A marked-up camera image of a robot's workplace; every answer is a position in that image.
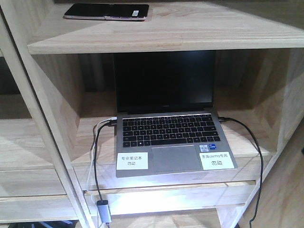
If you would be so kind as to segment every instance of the upper shelf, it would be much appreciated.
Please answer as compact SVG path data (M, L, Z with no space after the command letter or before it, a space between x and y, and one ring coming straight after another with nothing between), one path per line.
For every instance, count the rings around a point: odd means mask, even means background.
M144 22L63 19L55 4L31 54L304 47L304 14L284 1L144 2Z

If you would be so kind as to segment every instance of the white sign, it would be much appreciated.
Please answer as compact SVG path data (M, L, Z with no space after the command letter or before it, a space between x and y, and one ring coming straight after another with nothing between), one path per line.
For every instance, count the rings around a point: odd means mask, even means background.
M229 152L199 153L203 170L233 169Z
M148 153L118 153L117 170L147 170Z

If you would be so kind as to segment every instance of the phone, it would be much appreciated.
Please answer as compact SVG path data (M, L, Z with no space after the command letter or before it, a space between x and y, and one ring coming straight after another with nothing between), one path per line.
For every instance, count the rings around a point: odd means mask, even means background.
M90 4L75 3L64 14L66 19L86 20L145 20L147 4Z

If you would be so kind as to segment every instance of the silver laptop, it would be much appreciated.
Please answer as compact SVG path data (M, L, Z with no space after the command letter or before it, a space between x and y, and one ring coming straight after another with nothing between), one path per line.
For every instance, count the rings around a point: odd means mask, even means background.
M215 51L114 54L117 177L235 169L213 107Z

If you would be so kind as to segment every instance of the laptop lid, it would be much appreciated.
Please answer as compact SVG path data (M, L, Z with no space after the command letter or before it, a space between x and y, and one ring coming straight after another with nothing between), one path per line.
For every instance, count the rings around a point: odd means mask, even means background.
M213 106L215 51L115 53L117 111L164 113Z

